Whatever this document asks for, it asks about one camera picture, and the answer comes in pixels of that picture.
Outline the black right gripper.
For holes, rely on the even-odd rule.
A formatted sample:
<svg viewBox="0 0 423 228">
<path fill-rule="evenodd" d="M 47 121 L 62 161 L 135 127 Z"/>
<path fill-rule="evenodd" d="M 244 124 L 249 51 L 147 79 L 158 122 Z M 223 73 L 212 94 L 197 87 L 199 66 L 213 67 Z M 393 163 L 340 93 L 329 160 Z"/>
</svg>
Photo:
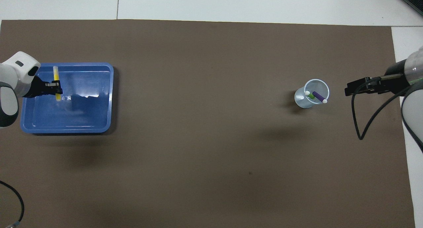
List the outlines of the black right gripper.
<svg viewBox="0 0 423 228">
<path fill-rule="evenodd" d="M 398 78 L 390 78 L 378 82 L 375 86 L 373 86 L 373 91 L 371 91 L 371 93 L 385 94 L 387 92 L 392 92 L 393 94 L 397 94 L 398 92 L 410 86 L 404 73 L 405 63 L 406 60 L 404 59 L 388 67 L 384 76 L 396 74 L 400 74 L 401 76 Z M 362 88 L 359 88 L 359 86 L 369 80 L 370 77 L 364 77 L 347 83 L 347 87 L 345 88 L 345 96 L 352 96 L 354 94 L 367 94 L 370 89 L 368 89 L 367 86 L 363 86 Z"/>
</svg>

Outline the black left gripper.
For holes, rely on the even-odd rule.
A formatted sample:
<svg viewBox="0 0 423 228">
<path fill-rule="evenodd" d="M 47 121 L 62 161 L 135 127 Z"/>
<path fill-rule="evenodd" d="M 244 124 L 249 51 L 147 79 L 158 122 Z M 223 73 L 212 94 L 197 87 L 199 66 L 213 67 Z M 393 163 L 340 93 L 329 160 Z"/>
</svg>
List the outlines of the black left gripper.
<svg viewBox="0 0 423 228">
<path fill-rule="evenodd" d="M 46 83 L 38 76 L 34 76 L 30 88 L 23 97 L 37 97 L 42 95 L 62 95 L 62 88 L 60 88 L 60 82 Z"/>
</svg>

